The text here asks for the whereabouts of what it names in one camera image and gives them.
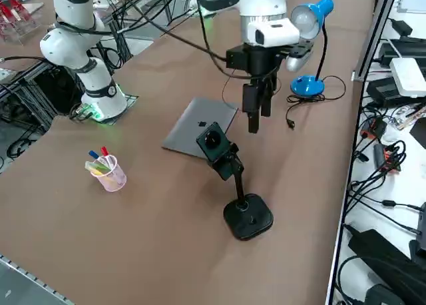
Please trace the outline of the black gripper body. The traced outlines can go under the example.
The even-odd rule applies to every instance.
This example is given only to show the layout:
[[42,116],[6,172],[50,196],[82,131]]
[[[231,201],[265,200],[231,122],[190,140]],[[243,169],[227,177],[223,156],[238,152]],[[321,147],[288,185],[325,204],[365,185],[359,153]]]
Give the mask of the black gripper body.
[[244,43],[226,51],[226,67],[245,71],[251,77],[259,77],[278,67],[289,52],[289,45],[261,47]]

